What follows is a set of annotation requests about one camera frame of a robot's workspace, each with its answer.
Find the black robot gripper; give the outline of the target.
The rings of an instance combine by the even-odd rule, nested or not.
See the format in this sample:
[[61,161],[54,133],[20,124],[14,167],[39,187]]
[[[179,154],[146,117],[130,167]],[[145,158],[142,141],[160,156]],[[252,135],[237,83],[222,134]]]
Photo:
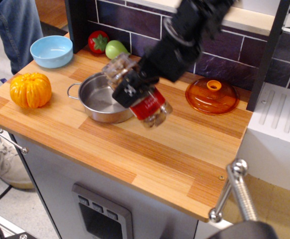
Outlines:
[[145,51],[139,61],[140,70],[130,70],[111,80],[114,90],[112,97],[123,107],[128,108],[158,83],[159,77],[171,82],[177,81],[201,55],[201,45],[183,45],[168,37]]

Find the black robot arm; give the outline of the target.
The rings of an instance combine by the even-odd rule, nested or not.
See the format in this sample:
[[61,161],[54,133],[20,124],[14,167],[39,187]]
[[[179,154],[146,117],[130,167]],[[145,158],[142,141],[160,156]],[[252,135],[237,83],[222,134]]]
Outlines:
[[164,20],[165,34],[139,62],[121,53],[112,64],[119,70],[114,77],[112,97],[123,107],[132,106],[149,87],[163,77],[177,81],[198,60],[205,36],[214,38],[233,5],[231,0],[184,0],[172,18]]

